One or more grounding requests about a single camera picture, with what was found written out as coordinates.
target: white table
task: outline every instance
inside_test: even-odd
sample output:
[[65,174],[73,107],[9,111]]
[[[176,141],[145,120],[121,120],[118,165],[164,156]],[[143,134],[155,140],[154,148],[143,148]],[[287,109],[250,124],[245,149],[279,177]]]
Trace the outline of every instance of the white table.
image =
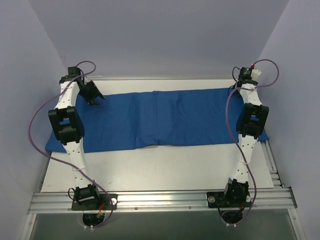
[[[233,83],[229,79],[95,81],[103,95],[228,88]],[[235,144],[150,146],[86,153],[86,160],[90,176],[111,192],[218,190],[225,188],[237,153]],[[52,156],[69,161],[66,153],[53,152]],[[260,142],[254,148],[250,167],[259,189],[274,187]],[[75,187],[71,167],[50,160],[41,192],[66,192],[71,187]]]

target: black mount plate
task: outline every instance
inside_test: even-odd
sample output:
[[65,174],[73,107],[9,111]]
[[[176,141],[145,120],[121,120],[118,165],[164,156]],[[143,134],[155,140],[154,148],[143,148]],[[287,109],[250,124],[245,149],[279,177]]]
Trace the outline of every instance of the black mount plate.
[[[118,195],[117,194],[109,193],[109,195],[112,199],[116,199],[116,201],[118,202]],[[100,193],[100,199],[101,199],[101,202],[102,201],[105,202],[105,206],[104,206],[103,210],[111,210],[110,200],[107,198],[106,194]],[[97,201],[95,199],[86,200],[85,202],[82,202],[81,204],[79,204],[78,202],[72,201],[71,210],[72,211],[88,211],[88,210],[99,211],[100,206],[101,206],[101,204],[97,204]],[[117,209],[117,204],[114,204],[113,210],[116,210],[116,209]]]
[[[233,206],[230,206],[228,204],[228,201],[224,198],[225,193],[223,191],[208,191],[206,193],[206,201],[208,203],[208,207],[210,209],[217,209],[217,202],[219,203],[219,208],[223,209],[223,208],[241,208],[241,207],[245,207],[248,208],[251,205],[251,201],[249,202],[242,202],[241,204],[236,204]],[[209,197],[214,197],[214,202],[209,202]]]

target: blue towel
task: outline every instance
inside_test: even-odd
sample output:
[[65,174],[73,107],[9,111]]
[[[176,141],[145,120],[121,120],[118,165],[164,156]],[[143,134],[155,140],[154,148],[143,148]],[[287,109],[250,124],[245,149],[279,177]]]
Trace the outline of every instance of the blue towel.
[[[225,108],[227,88],[183,91],[133,92],[106,95],[100,105],[87,105],[77,97],[76,110],[83,122],[85,153],[131,150],[150,145],[194,146],[233,143]],[[238,138],[236,122],[243,108],[233,96],[229,121]],[[259,141],[268,140],[265,132]],[[45,149],[65,152],[51,135]]]

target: white wall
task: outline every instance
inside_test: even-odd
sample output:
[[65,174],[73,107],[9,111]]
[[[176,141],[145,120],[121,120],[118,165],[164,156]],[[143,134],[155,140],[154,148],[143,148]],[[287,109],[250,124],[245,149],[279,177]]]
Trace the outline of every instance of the white wall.
[[108,77],[224,78],[261,54],[288,0],[29,0],[65,66]]
[[[65,68],[27,0],[0,1],[0,239],[20,236],[31,196],[47,160],[30,145],[28,123],[59,92]],[[46,111],[34,124],[44,148],[51,132]]]
[[[307,239],[319,239],[320,1],[290,0],[260,57],[281,71],[276,85],[260,90],[278,171],[293,189]],[[272,66],[259,66],[272,81]]]

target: bolt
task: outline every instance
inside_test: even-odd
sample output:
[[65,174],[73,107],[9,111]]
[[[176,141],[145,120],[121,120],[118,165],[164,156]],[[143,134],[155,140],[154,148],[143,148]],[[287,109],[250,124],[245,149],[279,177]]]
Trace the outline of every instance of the bolt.
[[216,201],[216,199],[213,196],[208,197],[208,202],[213,204]]
[[118,202],[117,199],[115,199],[115,198],[111,198],[111,201],[112,201],[112,204],[113,204],[113,205],[116,205],[117,202]]

